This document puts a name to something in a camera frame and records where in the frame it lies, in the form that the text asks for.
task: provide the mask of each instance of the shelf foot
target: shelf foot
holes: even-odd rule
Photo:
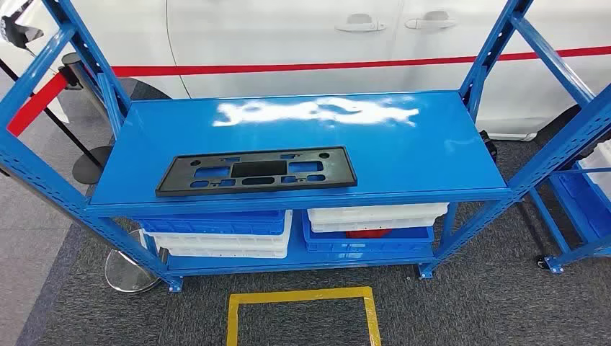
[[[417,265],[418,270],[416,271],[416,273],[418,274],[418,279],[420,280],[433,278],[433,272],[431,270],[427,270],[426,265],[426,263],[421,263]]]
[[[182,292],[182,277],[177,279],[177,280],[175,280],[175,281],[170,282],[169,285],[170,285],[170,287],[169,287],[168,291],[170,293],[180,293],[180,292]]]
[[[564,268],[562,268],[559,264],[554,265],[554,257],[553,256],[539,256],[535,260],[537,261],[537,266],[541,269],[549,270],[553,274],[562,274],[564,272]]]
[[[564,268],[562,268],[560,265],[553,264],[552,260],[554,260],[554,257],[545,256],[543,260],[545,261],[545,264],[548,266],[548,269],[552,272],[552,274],[562,274],[564,272]]]

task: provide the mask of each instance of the blue plastic crate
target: blue plastic crate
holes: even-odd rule
[[[276,236],[284,231],[285,211],[138,216],[134,220],[147,232]]]
[[[565,174],[560,176],[559,181],[588,218],[596,235],[602,237],[611,234],[611,202],[600,187],[587,174]],[[588,238],[585,234],[579,235],[582,239]]]
[[[421,252],[432,254],[432,227],[394,229],[381,238],[346,238],[344,232],[314,233],[308,213],[302,213],[303,235],[309,252]]]

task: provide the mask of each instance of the white crate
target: white crate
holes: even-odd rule
[[[578,162],[583,169],[611,167],[611,140],[598,143],[588,157]],[[611,199],[611,172],[588,173],[588,177]]]
[[[447,203],[427,203],[308,209],[308,217],[312,232],[326,233],[432,226],[446,212]]]
[[[157,247],[168,249],[174,256],[284,258],[287,255],[292,220],[293,211],[287,210],[284,231],[277,236],[146,230],[143,230],[143,233],[152,236]]]

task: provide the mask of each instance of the black post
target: black post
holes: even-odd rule
[[[2,71],[4,71],[4,73],[11,77],[13,81],[17,81],[17,79],[19,79],[18,75],[16,75],[13,70],[11,70],[11,68],[6,65],[4,61],[2,61],[2,59],[0,59],[0,68],[2,68]],[[81,149],[83,154],[87,156],[89,160],[91,160],[100,169],[104,168],[102,164],[95,158],[95,156],[93,156],[93,154],[89,150],[87,150],[83,143],[81,143],[81,141],[79,141],[79,139],[72,132],[70,132],[66,125],[64,125],[64,123],[62,123],[62,121],[59,120],[48,107],[45,107],[44,112],[62,130],[62,132],[64,132],[66,136],[71,139],[72,143],[74,143],[76,146],[79,147],[79,149]]]
[[[85,70],[85,66],[81,62],[79,54],[66,54],[62,57],[61,62],[70,69],[72,74],[76,77],[76,81],[83,87],[82,91],[85,92],[89,101],[92,102],[99,114],[108,121],[106,106],[104,106],[98,94],[94,92],[97,86],[93,85],[93,78],[90,77],[89,73]]]

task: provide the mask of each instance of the red barrier tape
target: red barrier tape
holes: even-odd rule
[[[600,56],[611,54],[611,46],[557,50],[563,57]],[[328,70],[333,68],[365,68],[438,65],[442,63],[472,63],[475,56],[430,58],[391,61],[358,61],[352,63],[294,63],[281,65],[220,65],[220,66],[116,66],[112,70],[118,77],[174,76],[193,74],[242,74],[254,72]],[[500,61],[538,59],[536,53],[502,54]]]
[[[36,119],[49,102],[68,85],[61,74],[56,74],[37,94],[32,95],[13,117],[6,129],[17,137]]]
[[[562,49],[557,50],[564,58],[571,56],[602,56],[611,54],[611,46]],[[176,76],[193,74],[239,74],[254,72],[327,70],[335,68],[366,68],[438,65],[442,63],[472,63],[475,56],[458,56],[453,58],[410,59],[393,61],[360,61],[353,63],[294,63],[282,65],[221,65],[221,66],[116,66],[112,70],[118,77]],[[534,52],[502,54],[500,61],[538,59]],[[18,136],[66,87],[66,80],[56,74],[36,95],[30,98],[11,120],[7,129]]]

